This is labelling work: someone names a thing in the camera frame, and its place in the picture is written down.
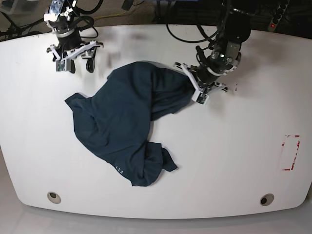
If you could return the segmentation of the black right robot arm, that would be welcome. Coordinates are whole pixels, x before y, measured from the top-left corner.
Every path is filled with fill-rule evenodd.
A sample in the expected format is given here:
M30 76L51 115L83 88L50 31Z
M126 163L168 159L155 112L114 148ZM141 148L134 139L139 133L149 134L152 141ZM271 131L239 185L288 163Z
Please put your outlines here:
M94 41L96 36L83 40L80 32L94 29L94 20L90 16L81 16L76 10L75 0L53 0L43 20L58 39L58 45L52 44L47 52L53 54L56 71L76 72L75 59L81 56L87 60L86 70L93 73L97 48L102 44Z

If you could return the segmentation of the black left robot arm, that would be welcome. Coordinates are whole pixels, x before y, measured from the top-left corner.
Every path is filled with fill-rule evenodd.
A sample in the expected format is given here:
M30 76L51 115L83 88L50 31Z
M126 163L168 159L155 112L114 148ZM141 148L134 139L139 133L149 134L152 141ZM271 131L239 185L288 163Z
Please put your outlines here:
M198 66L186 68L190 72L191 80L200 88L210 88L220 76L235 69L241 60L241 45L250 34L251 7L248 1L225 0L220 11L219 24L216 31L208 36L202 26L195 22L197 29L203 36L201 40L185 40L177 37L169 28L172 2L168 1L165 25L168 33L178 41L196 44L196 58Z

